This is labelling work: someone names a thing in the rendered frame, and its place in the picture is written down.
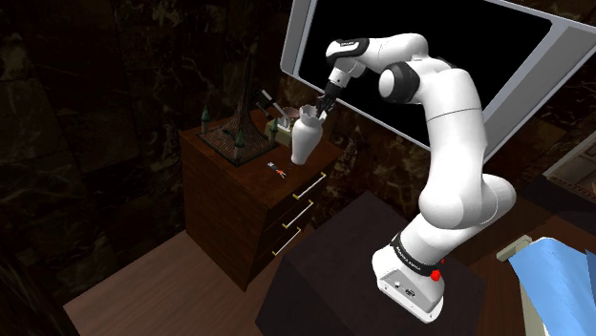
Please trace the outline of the white vase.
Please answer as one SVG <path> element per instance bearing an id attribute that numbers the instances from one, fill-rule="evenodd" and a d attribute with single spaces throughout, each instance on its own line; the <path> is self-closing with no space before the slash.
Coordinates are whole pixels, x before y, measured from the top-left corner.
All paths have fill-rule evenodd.
<path id="1" fill-rule="evenodd" d="M 318 115 L 317 108 L 312 105 L 302 106 L 299 113 L 291 132 L 291 162 L 304 165 L 322 138 L 327 114 Z"/>

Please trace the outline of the brown tower model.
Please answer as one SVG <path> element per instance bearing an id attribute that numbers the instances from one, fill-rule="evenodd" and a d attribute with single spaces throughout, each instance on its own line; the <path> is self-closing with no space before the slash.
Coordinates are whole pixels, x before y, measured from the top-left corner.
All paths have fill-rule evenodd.
<path id="1" fill-rule="evenodd" d="M 249 103 L 251 100 L 251 80 L 253 76 L 253 53 L 245 62 L 245 74 L 237 108 L 227 121 L 208 130 L 195 134 L 202 142 L 238 167 L 254 158 L 264 155 L 277 147 L 252 121 Z"/>

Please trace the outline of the beige box with tools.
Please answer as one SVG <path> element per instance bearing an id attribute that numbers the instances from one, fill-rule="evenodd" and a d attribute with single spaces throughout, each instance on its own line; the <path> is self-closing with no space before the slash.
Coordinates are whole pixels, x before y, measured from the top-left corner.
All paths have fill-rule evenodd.
<path id="1" fill-rule="evenodd" d="M 289 147 L 291 131 L 294 122 L 299 118 L 299 111 L 292 107 L 281 108 L 269 93 L 262 88 L 256 91 L 252 99 L 267 119 L 265 134 L 269 137 L 269 140 Z M 281 115 L 279 117 L 271 115 L 267 111 L 269 107 L 274 107 Z"/>

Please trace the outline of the brown wooden chest of drawers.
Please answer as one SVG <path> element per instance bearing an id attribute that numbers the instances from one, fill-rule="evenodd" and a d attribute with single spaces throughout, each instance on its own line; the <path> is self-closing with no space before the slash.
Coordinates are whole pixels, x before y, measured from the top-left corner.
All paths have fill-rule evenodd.
<path id="1" fill-rule="evenodd" d="M 234 166 L 195 136 L 181 132 L 187 234 L 237 285 L 250 282 L 306 229 L 340 150 L 321 140 L 304 165 L 287 166 L 284 145 Z M 273 162 L 281 178 L 266 166 Z"/>

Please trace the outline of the bed with blue sheet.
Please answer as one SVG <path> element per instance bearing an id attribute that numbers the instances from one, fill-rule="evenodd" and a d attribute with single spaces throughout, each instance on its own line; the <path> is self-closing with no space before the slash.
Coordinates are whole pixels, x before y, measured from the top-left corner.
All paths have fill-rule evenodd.
<path id="1" fill-rule="evenodd" d="M 596 204 L 596 131 L 543 174 Z M 596 253 L 523 235 L 496 258 L 520 281 L 525 336 L 596 336 Z"/>

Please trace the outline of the grey framed television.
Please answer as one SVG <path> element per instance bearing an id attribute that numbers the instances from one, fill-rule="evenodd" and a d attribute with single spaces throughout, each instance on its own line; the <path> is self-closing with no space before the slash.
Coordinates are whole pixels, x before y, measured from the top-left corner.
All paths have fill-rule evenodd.
<path id="1" fill-rule="evenodd" d="M 293 0 L 284 73 L 427 150 L 493 156 L 596 54 L 596 27 L 505 0 Z"/>

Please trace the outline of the dark robot stand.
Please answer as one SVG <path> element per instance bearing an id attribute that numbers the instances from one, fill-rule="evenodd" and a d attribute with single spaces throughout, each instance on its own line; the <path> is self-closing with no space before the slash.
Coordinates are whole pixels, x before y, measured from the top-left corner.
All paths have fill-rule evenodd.
<path id="1" fill-rule="evenodd" d="M 282 258 L 255 324 L 264 336 L 476 336 L 485 282 L 453 258 L 444 306 L 425 324 L 377 287 L 373 253 L 405 226 L 362 194 Z"/>

